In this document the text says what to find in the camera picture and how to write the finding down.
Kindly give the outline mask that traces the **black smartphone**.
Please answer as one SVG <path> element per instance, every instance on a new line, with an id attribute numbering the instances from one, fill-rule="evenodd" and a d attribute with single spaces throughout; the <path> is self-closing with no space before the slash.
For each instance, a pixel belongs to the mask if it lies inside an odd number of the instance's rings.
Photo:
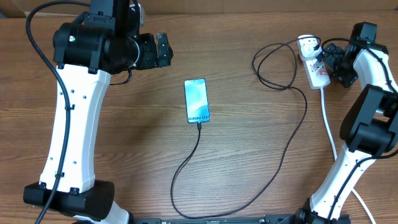
<path id="1" fill-rule="evenodd" d="M 188 123 L 210 121 L 210 108 L 204 78 L 184 81 Z"/>

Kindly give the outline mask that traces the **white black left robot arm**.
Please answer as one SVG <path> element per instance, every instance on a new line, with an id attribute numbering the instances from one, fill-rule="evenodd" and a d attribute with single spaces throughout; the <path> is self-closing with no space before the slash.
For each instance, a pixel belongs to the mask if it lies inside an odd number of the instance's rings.
<path id="1" fill-rule="evenodd" d="M 137 1 L 92 1 L 88 10 L 54 33 L 57 103 L 48 158 L 38 182 L 24 189 L 25 203 L 79 223 L 132 223 L 114 199 L 114 184 L 98 180 L 94 150 L 101 105 L 111 77 L 168 67 L 173 51 L 165 33 L 140 33 Z"/>

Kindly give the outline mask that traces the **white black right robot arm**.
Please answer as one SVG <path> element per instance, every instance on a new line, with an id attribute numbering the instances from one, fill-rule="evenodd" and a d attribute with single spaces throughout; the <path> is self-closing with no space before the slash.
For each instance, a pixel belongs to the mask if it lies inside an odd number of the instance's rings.
<path id="1" fill-rule="evenodd" d="M 359 80 L 362 91 L 341 124 L 343 145 L 326 179 L 284 223 L 350 223 L 341 209 L 357 181 L 375 161 L 397 155 L 397 84 L 388 49 L 376 42 L 376 33 L 373 23 L 355 24 L 345 49 L 334 45 L 335 39 L 297 38 L 311 88 L 322 89 L 314 81 L 330 69 L 330 78 L 346 88 Z"/>

